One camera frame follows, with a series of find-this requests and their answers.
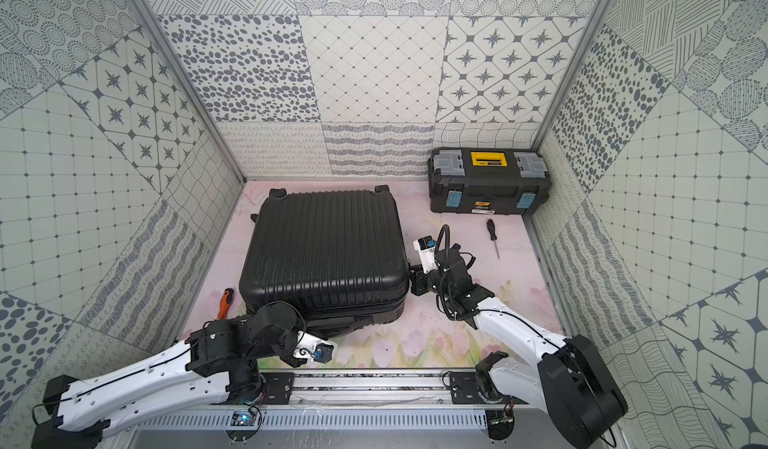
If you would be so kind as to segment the black ribbed hard-shell suitcase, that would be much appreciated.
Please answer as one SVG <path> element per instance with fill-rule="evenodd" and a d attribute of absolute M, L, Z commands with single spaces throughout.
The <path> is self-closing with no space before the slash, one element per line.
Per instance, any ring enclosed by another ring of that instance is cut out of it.
<path fill-rule="evenodd" d="M 255 226 L 239 292 L 249 313 L 282 301 L 330 339 L 404 312 L 410 272 L 395 198 L 370 190 L 273 188 Z"/>

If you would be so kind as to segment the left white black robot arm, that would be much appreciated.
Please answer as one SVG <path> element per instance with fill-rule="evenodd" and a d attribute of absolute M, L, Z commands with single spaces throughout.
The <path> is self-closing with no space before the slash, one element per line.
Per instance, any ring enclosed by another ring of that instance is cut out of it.
<path fill-rule="evenodd" d="M 286 303 L 255 314 L 217 319 L 160 353 L 108 374 L 79 380 L 62 375 L 45 388 L 34 448 L 94 448 L 146 419 L 200 404 L 222 403 L 262 386 L 258 362 L 278 357 L 297 368 L 326 363 L 335 346 L 309 333 Z"/>

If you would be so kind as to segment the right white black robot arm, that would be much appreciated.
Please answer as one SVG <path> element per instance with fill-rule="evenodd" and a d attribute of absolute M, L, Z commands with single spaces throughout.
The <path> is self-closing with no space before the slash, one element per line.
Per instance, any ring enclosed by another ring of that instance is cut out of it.
<path fill-rule="evenodd" d="M 432 292 L 449 320 L 468 324 L 505 345 L 475 367 L 487 401 L 520 399 L 545 412 L 575 448 L 587 448 L 628 412 L 628 403 L 594 343 L 535 325 L 492 291 L 474 282 L 473 263 L 459 245 L 438 248 L 430 237 L 414 242 L 420 262 L 411 268 L 411 291 Z"/>

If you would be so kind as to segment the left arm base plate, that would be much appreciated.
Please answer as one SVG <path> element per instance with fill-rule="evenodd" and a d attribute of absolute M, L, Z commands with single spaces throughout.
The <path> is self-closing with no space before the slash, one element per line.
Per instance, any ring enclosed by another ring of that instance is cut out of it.
<path fill-rule="evenodd" d="M 220 405 L 288 405 L 296 374 L 293 372 L 261 372 L 260 385 L 231 393 Z"/>

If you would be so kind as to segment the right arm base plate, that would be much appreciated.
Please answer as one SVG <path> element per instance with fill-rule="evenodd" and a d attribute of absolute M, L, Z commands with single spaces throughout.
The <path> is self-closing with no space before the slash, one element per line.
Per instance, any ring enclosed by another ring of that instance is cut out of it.
<path fill-rule="evenodd" d="M 475 372 L 470 371 L 445 371 L 441 376 L 441 383 L 449 391 L 453 405 L 479 405 L 479 404 L 514 404 L 526 405 L 527 402 L 517 397 L 501 395 L 495 389 L 490 389 L 479 382 Z"/>

